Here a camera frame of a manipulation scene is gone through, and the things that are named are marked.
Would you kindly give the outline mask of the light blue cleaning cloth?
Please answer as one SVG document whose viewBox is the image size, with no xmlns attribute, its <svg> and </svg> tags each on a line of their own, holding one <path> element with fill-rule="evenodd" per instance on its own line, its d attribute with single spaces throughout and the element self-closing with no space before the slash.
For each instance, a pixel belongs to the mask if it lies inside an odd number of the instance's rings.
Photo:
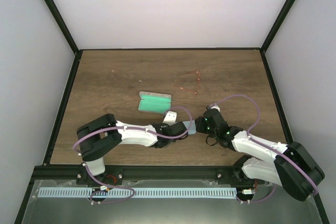
<svg viewBox="0 0 336 224">
<path fill-rule="evenodd" d="M 196 134 L 196 126 L 195 126 L 195 121 L 183 121 L 183 124 L 185 127 L 188 129 L 188 134 L 193 135 Z"/>
</svg>

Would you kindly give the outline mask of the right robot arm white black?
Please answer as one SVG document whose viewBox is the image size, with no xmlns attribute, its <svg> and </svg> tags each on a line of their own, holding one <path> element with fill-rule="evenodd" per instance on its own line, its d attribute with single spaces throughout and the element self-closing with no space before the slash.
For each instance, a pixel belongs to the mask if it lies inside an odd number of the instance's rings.
<svg viewBox="0 0 336 224">
<path fill-rule="evenodd" d="M 251 135 L 230 126 L 217 109 L 209 109 L 195 120 L 196 131 L 214 138 L 223 148 L 245 153 L 233 170 L 233 177 L 244 184 L 260 179 L 281 186 L 298 201 L 317 192 L 325 174 L 309 152 L 297 142 L 284 144 Z"/>
</svg>

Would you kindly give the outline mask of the grey glasses case green inside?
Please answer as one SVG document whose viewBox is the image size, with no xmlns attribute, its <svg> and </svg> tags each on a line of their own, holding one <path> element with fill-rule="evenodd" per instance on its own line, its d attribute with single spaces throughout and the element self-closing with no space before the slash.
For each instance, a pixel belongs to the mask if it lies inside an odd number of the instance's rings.
<svg viewBox="0 0 336 224">
<path fill-rule="evenodd" d="M 172 96 L 170 94 L 140 91 L 139 96 L 139 111 L 164 113 L 171 108 Z"/>
</svg>

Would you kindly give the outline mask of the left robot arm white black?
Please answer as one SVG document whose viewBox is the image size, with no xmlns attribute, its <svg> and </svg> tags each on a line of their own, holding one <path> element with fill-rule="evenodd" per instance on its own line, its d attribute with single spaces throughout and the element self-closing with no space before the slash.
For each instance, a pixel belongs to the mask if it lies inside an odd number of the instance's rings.
<svg viewBox="0 0 336 224">
<path fill-rule="evenodd" d="M 105 114 L 77 129 L 78 141 L 73 150 L 78 152 L 89 170 L 89 178 L 102 184 L 107 178 L 104 156 L 118 145 L 142 145 L 164 148 L 195 133 L 195 123 L 176 121 L 177 113 L 169 111 L 162 123 L 149 125 L 126 124 Z"/>
</svg>

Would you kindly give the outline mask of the pink transparent sunglasses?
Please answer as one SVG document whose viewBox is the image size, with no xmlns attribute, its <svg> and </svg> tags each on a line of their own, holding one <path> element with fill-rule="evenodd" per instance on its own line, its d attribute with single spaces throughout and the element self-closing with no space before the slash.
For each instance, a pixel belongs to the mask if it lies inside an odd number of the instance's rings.
<svg viewBox="0 0 336 224">
<path fill-rule="evenodd" d="M 175 77 L 172 86 L 193 95 L 197 95 L 200 80 L 201 73 L 199 70 L 184 71 Z"/>
</svg>

